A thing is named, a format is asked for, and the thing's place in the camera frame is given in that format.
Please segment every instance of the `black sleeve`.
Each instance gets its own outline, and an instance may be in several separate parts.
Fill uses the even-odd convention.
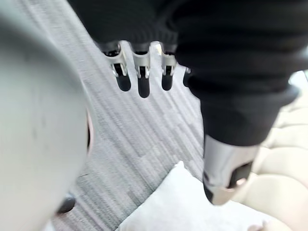
[[[187,84],[201,100],[205,133],[233,145],[261,143],[308,68],[307,0],[68,0],[105,43],[177,43]]]
[[[298,90],[290,75],[308,68],[308,1],[202,1],[179,7],[178,62],[201,100],[205,133],[249,146],[267,136]]]

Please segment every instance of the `striped carpet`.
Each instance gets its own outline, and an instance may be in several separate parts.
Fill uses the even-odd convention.
[[[151,95],[138,95],[132,55],[132,88],[121,92],[108,64],[65,0],[14,0],[75,64],[89,91],[98,126],[91,157],[71,192],[72,212],[53,219],[57,231],[113,231],[183,160],[201,178],[203,132],[199,102],[182,84],[178,67],[170,92],[162,90],[159,52],[151,47]]]

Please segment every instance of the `robotic arm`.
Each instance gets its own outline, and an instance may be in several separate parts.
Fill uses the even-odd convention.
[[[306,1],[69,0],[107,57],[121,90],[130,80],[120,40],[130,42],[141,97],[150,94],[152,41],[162,44],[162,88],[177,61],[201,100],[204,190],[230,200],[250,173],[279,109],[298,91],[290,75],[308,67]]]

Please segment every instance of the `beige leather seat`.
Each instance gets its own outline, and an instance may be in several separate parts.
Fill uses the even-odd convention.
[[[308,91],[281,110],[233,200],[277,219],[263,231],[308,231]]]

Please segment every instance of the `black fingertip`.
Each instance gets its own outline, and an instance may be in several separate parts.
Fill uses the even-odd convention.
[[[138,79],[138,92],[142,98],[146,98],[150,94],[149,78],[141,77]]]
[[[204,192],[205,192],[205,195],[208,199],[208,201],[213,204],[213,193],[206,187],[206,185],[204,184],[203,182],[203,188],[204,188]]]
[[[129,91],[131,83],[129,76],[118,76],[116,77],[117,84],[122,91]]]
[[[183,84],[187,88],[189,87],[188,81],[189,81],[190,77],[191,77],[191,75],[189,73],[185,72],[184,77],[183,77]]]
[[[172,87],[172,80],[173,80],[173,76],[170,75],[163,75],[162,77],[162,88],[164,90],[170,90]]]

